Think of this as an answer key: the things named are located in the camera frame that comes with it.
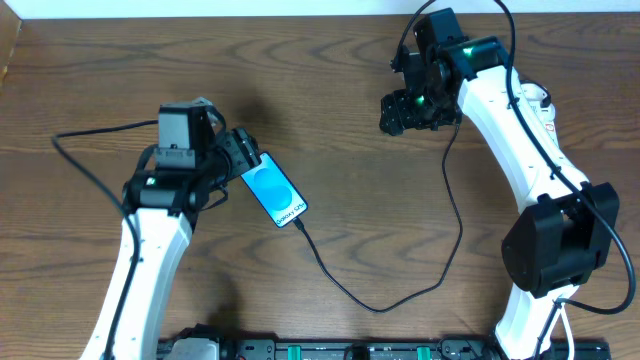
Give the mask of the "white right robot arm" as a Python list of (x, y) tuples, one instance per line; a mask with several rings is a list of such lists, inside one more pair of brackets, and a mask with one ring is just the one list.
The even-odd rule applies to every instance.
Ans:
[(607, 260), (619, 198), (592, 184), (563, 154), (544, 88), (522, 84), (513, 56), (495, 37), (466, 36), (451, 9), (420, 9), (392, 69), (405, 86), (382, 98), (380, 128), (437, 130), (468, 118), (497, 159), (519, 216), (501, 245), (513, 286), (494, 330), (505, 359), (550, 349), (552, 328), (578, 288)]

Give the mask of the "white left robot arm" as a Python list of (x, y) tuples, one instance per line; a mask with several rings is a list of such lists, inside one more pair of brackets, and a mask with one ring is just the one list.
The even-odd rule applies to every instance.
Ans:
[(163, 104), (158, 141), (122, 191), (121, 243), (85, 359), (154, 359), (177, 267), (210, 195), (260, 164), (243, 128), (205, 98)]

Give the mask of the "blue smartphone lit screen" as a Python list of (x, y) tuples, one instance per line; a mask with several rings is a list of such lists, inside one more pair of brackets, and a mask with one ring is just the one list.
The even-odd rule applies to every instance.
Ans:
[(259, 160), (241, 178), (273, 223), (283, 228), (308, 210), (308, 202), (268, 152)]

